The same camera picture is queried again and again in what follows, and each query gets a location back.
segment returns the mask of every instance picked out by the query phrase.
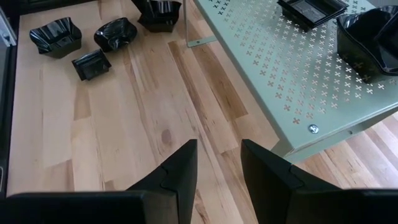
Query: wooden floor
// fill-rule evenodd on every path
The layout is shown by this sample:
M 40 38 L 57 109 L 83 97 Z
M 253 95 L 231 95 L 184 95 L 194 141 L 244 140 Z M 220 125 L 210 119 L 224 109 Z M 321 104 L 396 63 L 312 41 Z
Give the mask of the wooden floor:
M 210 35 L 193 3 L 188 10 L 192 38 Z M 83 47 L 58 60 L 39 55 L 29 30 L 66 16 Z M 95 30 L 123 16 L 139 30 L 135 41 L 106 54 L 109 73 L 81 82 L 70 62 L 98 49 Z M 138 17 L 130 0 L 21 17 L 8 194 L 124 190 L 195 138 L 192 223 L 256 223 L 239 144 L 270 149 L 277 136 L 219 43 L 188 49 L 182 18 L 172 34 L 151 34 Z M 397 147 L 394 115 L 297 165 L 343 188 L 398 187 Z

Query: metal bracket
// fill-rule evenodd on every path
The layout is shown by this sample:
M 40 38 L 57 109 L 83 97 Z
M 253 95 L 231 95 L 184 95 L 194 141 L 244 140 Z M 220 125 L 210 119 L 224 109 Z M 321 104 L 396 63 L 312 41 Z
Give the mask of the metal bracket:
M 185 23 L 185 41 L 187 43 L 187 47 L 196 47 L 202 44 L 207 44 L 210 42 L 214 42 L 217 40 L 215 36 L 205 37 L 198 40 L 189 41 L 188 34 L 188 17 L 187 17 L 187 0 L 183 0 L 183 13 L 184 13 L 184 23 Z

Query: black square dish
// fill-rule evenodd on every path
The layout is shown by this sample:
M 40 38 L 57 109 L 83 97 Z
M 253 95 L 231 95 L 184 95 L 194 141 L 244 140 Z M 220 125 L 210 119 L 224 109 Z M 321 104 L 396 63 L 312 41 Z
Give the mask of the black square dish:
M 172 32 L 180 17 L 182 4 L 177 1 L 147 1 L 143 4 L 133 0 L 133 3 L 142 12 L 138 22 L 150 32 Z
M 94 34 L 94 41 L 103 52 L 120 49 L 134 40 L 137 28 L 126 17 L 111 21 Z
M 305 32 L 345 12 L 348 5 L 340 0 L 279 0 L 284 16 Z
M 32 29 L 29 37 L 37 46 L 39 54 L 53 58 L 62 58 L 81 48 L 81 31 L 70 17 Z
M 337 51 L 364 80 L 398 78 L 398 6 L 337 18 Z
M 82 81 L 91 80 L 94 77 L 102 75 L 108 72 L 109 68 L 112 67 L 101 49 L 73 60 L 72 64 Z

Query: green metal table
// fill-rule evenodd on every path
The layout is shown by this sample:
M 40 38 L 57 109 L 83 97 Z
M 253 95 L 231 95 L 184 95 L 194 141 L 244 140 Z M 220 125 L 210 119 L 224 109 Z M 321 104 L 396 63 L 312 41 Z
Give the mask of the green metal table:
M 335 19 L 304 33 L 276 2 L 195 0 L 277 133 L 272 152 L 301 161 L 397 111 L 395 80 L 365 84 L 337 54 Z M 348 14 L 374 8 L 345 2 Z

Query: light wood flooring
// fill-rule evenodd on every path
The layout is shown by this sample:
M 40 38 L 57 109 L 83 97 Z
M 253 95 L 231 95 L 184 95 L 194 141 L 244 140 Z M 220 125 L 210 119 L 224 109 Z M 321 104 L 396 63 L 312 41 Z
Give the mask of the light wood flooring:
M 210 35 L 194 3 L 188 10 L 192 38 Z M 66 16 L 82 30 L 83 47 L 58 60 L 39 55 L 29 31 Z M 138 36 L 106 54 L 109 73 L 81 82 L 71 61 L 98 49 L 95 30 L 123 16 Z M 172 34 L 151 34 L 138 17 L 130 0 L 21 17 L 8 195 L 124 190 L 195 138 L 192 223 L 256 223 L 240 140 L 270 149 L 277 136 L 219 43 L 188 49 L 182 18 Z M 398 187 L 397 147 L 394 115 L 297 165 L 343 188 Z

